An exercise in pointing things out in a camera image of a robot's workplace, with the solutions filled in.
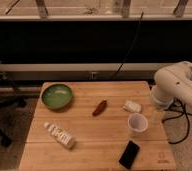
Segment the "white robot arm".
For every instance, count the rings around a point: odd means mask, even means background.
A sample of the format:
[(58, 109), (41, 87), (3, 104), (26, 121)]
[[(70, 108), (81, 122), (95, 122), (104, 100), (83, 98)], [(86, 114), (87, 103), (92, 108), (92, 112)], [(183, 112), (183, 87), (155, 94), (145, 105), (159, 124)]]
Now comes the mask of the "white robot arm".
[(192, 109), (192, 63), (182, 61), (159, 69), (150, 100), (157, 109), (167, 109), (175, 98)]

